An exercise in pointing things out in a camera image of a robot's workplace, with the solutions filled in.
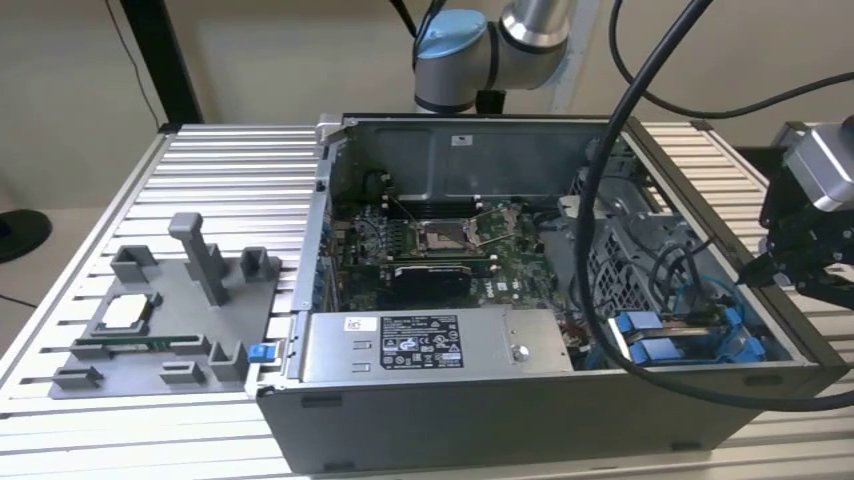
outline small blue component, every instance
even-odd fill
[[[631,360],[638,365],[660,364],[683,359],[682,352],[668,338],[640,340],[628,347]]]
[[[730,331],[718,347],[718,360],[727,363],[760,362],[764,360],[764,347],[744,330],[742,316],[734,308],[727,308],[724,317]]]
[[[445,57],[475,43],[485,31],[485,17],[476,10],[443,10],[429,23],[417,58]]]
[[[662,319],[655,312],[623,312],[616,317],[616,326],[623,333],[644,328],[662,328]]]
[[[750,337],[742,346],[740,352],[730,357],[730,361],[734,363],[751,363],[764,360],[764,347],[759,340]]]
[[[249,363],[271,363],[276,361],[276,346],[256,343],[249,347]]]

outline black cable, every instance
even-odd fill
[[[708,239],[699,245],[699,247],[694,248],[694,250],[691,250],[690,255],[683,255],[679,258],[676,258],[674,260],[674,262],[670,264],[670,266],[667,267],[667,274],[664,275],[664,288],[667,290],[664,290],[664,299],[670,298],[670,295],[672,294],[672,277],[676,274],[676,270],[682,267],[682,262],[686,260],[686,258],[691,258],[694,259],[694,257],[696,256],[698,253],[700,253],[703,250],[706,250],[708,248],[708,246],[711,245],[714,241],[714,237],[708,237]]]
[[[424,12],[424,17],[421,18],[421,24],[417,27],[417,34],[415,35],[415,41],[412,42],[412,70],[415,70],[415,63],[417,62],[417,49],[424,41],[424,37],[427,36],[427,30],[429,30],[429,24],[432,23],[436,15],[444,8],[444,4],[447,0],[432,0],[429,2],[429,6],[427,7],[427,11]]]
[[[391,2],[391,6],[395,7],[395,11],[397,12],[397,16],[400,20],[403,20],[403,24],[405,25],[405,29],[409,32],[412,38],[415,38],[416,30],[415,30],[415,22],[412,21],[412,15],[409,15],[409,9],[405,8],[405,3],[403,0],[388,0]]]
[[[150,116],[154,119],[154,129],[160,128],[160,119],[157,118],[157,114],[154,113],[154,107],[150,106],[150,101],[148,100],[148,94],[145,93],[145,87],[142,87],[142,78],[138,73],[138,65],[136,64],[136,60],[133,60],[133,55],[130,55],[130,49],[128,48],[128,44],[124,41],[124,35],[121,35],[121,29],[118,28],[118,22],[116,21],[116,15],[112,12],[112,5],[109,5],[109,0],[104,0],[104,5],[106,5],[106,12],[109,12],[109,20],[112,21],[112,26],[116,29],[116,35],[118,35],[118,41],[121,42],[121,47],[124,48],[124,53],[128,56],[128,60],[130,61],[130,65],[133,65],[133,75],[136,75],[136,85],[138,85],[138,92],[142,94],[142,100],[145,100],[145,105],[148,106],[148,111],[150,112]]]
[[[659,44],[655,46],[650,57],[643,62],[643,66],[638,71],[638,76],[631,82],[631,85],[616,104],[616,108],[605,127],[604,136],[596,146],[589,165],[589,173],[581,190],[575,241],[575,275],[577,277],[580,287],[579,293],[581,310],[587,317],[589,331],[608,360],[631,375],[636,376],[652,385],[698,400],[736,408],[783,412],[832,410],[854,406],[854,392],[848,391],[838,395],[810,399],[752,398],[728,395],[703,388],[696,388],[682,382],[671,380],[664,374],[651,373],[644,368],[638,367],[638,365],[635,365],[634,362],[621,355],[616,347],[608,341],[607,335],[596,318],[589,278],[587,277],[587,262],[577,261],[577,259],[587,259],[589,256],[595,232],[593,204],[596,200],[596,191],[599,189],[599,183],[608,161],[608,153],[613,148],[616,137],[620,134],[623,125],[625,124],[625,120],[631,114],[631,110],[638,105],[643,92],[655,78],[655,74],[660,70],[662,65],[667,61],[667,58],[710,4],[711,0],[691,0],[691,3],[679,15],[679,18],[670,27],[670,30],[664,34]]]
[[[694,257],[691,256],[691,251],[688,250],[688,247],[686,247],[682,244],[676,244],[676,245],[671,245],[668,246],[664,250],[662,250],[662,253],[658,254],[658,257],[655,258],[655,262],[652,263],[652,270],[650,272],[650,276],[647,278],[647,288],[650,290],[650,295],[652,295],[652,297],[655,297],[655,287],[656,285],[656,281],[658,281],[658,270],[662,267],[664,261],[667,260],[667,256],[675,252],[676,250],[682,250],[682,252],[684,253],[682,258],[687,258],[687,263],[688,263],[688,271],[691,273],[691,284],[699,286],[700,282],[699,282],[699,272],[696,270],[696,263],[694,262]],[[667,309],[667,292],[662,290],[662,298],[654,298],[655,301],[658,302],[659,306],[662,307],[662,310]]]
[[[638,247],[640,249],[640,251],[643,253],[646,253],[646,255],[651,258],[655,259],[655,257],[658,256],[658,253],[655,253],[655,250],[650,247],[647,247],[643,242],[640,241],[640,239],[638,238],[638,236],[635,235],[635,232],[631,231],[631,228],[628,226],[629,222],[625,222],[623,224],[623,230],[625,231],[625,236],[628,237],[628,240],[631,241],[631,243],[635,244],[635,247]]]
[[[29,307],[29,308],[38,308],[38,305],[36,305],[34,303],[25,302],[24,300],[18,300],[17,298],[9,297],[2,294],[0,294],[0,299],[12,303],[17,303],[18,305],[24,305],[25,307]]]
[[[616,69],[619,70],[620,75],[625,79],[625,82],[631,84],[634,82],[635,77],[628,72],[628,68],[625,67],[625,62],[623,61],[623,57],[619,53],[619,45],[616,43],[616,23],[619,20],[619,10],[623,5],[623,0],[613,1],[613,7],[611,8],[611,19],[608,25],[608,48],[611,50],[611,58],[613,59],[613,64],[616,65]],[[824,87],[830,87],[839,83],[850,82],[854,80],[854,72],[840,73],[839,75],[834,75],[832,77],[823,78],[815,82],[807,83],[791,90],[774,95],[771,98],[762,100],[754,104],[750,104],[740,108],[734,108],[732,110],[724,110],[723,112],[706,112],[702,110],[691,110],[688,108],[680,107],[670,103],[667,100],[655,96],[651,92],[643,92],[643,97],[658,105],[664,110],[676,113],[679,115],[684,115],[686,117],[703,118],[707,120],[723,120],[727,118],[740,117],[750,113],[758,112],[762,109],[766,109],[786,100],[791,100],[800,95],[804,95],[815,90],[819,90]]]
[[[383,175],[388,175],[388,172],[381,168],[369,168],[361,174],[361,196],[368,194],[368,179],[376,174],[381,177]]]

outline power supply label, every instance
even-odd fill
[[[385,370],[463,367],[456,315],[381,317],[380,345]]]

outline aluminum extrusion table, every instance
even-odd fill
[[[766,181],[714,131],[644,124],[754,252]],[[281,338],[316,164],[313,127],[184,126],[158,135],[104,216],[0,361],[0,477],[259,478],[291,475],[253,400],[243,393],[52,400],[49,376],[68,357],[112,282],[109,257],[145,244],[180,255],[166,234],[177,211],[205,216],[225,255],[263,245],[283,259],[267,337]],[[854,279],[850,268],[838,269]],[[854,363],[854,314],[788,292]],[[251,378],[263,375],[257,367]],[[854,375],[827,393],[854,388]],[[516,465],[375,478],[854,478],[854,408],[764,413],[712,452]]]

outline metal frame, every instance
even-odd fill
[[[121,0],[148,75],[170,123],[202,123],[164,0]]]

